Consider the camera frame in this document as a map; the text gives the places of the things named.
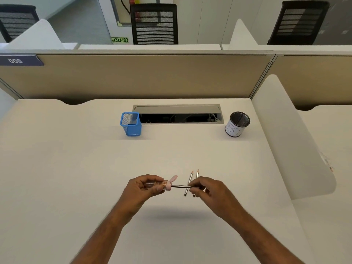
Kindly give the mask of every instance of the right hand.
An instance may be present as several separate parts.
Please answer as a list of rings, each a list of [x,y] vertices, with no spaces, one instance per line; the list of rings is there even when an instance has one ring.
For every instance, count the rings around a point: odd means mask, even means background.
[[[230,225],[247,213],[221,181],[200,176],[191,181],[189,186],[199,187],[191,188],[189,191],[196,197],[200,197],[215,215]]]

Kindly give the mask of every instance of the green exit sign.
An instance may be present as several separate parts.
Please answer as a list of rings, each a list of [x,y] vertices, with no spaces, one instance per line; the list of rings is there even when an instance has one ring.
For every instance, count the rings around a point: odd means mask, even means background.
[[[113,37],[111,38],[113,43],[128,43],[129,39],[127,37]]]

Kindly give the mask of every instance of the office chair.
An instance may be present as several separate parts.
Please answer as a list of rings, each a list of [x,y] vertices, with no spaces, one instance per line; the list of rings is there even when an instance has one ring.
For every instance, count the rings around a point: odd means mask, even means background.
[[[7,43],[39,21],[36,7],[23,4],[0,4],[0,32]]]
[[[175,4],[132,4],[131,24],[134,44],[178,44]]]
[[[269,45],[312,45],[329,3],[325,1],[285,1],[271,34]]]

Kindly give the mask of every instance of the number 008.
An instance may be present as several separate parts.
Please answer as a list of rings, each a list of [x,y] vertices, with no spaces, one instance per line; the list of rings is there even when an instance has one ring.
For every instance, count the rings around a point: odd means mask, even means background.
[[[20,59],[10,59],[10,58],[8,58],[7,59],[10,63],[12,63],[12,64],[22,64],[23,62],[20,60]]]

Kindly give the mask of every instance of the beige partition panel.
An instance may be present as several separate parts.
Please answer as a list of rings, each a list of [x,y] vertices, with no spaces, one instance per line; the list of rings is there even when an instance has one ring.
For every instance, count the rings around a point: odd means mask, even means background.
[[[352,104],[352,56],[278,56],[268,75],[278,76],[298,107]]]
[[[0,78],[23,98],[68,101],[248,98],[272,57],[266,54],[37,56],[44,66],[2,66]]]

